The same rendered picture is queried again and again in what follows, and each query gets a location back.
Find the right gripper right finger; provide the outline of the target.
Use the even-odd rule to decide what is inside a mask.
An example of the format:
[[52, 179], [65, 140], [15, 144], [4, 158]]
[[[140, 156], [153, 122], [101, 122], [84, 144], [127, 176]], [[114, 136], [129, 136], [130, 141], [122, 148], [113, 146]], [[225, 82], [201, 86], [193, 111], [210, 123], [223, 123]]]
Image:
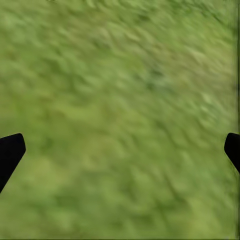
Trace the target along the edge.
[[228, 133], [224, 151], [240, 173], [240, 135]]

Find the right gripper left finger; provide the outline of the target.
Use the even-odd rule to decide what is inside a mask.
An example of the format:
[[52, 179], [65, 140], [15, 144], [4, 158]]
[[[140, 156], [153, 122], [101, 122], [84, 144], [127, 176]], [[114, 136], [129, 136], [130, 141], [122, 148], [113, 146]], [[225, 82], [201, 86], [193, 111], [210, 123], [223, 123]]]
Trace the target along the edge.
[[21, 133], [0, 138], [0, 193], [25, 152], [25, 141]]

